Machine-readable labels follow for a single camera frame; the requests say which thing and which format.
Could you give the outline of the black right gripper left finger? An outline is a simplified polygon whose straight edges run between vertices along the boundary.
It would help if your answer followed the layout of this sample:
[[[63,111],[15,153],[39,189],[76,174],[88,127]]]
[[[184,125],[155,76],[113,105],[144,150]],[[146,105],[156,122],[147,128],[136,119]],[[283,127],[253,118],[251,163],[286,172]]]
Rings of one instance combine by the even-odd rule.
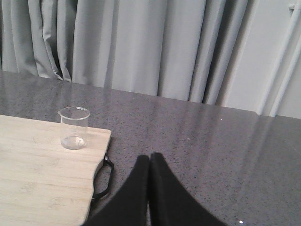
[[[150,159],[139,155],[128,178],[114,197],[85,226],[145,226]]]

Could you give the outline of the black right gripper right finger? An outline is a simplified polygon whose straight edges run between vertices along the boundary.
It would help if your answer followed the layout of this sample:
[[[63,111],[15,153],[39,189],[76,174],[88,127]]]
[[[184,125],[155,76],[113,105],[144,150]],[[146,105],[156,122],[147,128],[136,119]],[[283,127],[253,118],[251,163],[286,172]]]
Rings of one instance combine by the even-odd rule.
[[[186,191],[161,153],[150,158],[149,204],[153,226],[225,225]]]

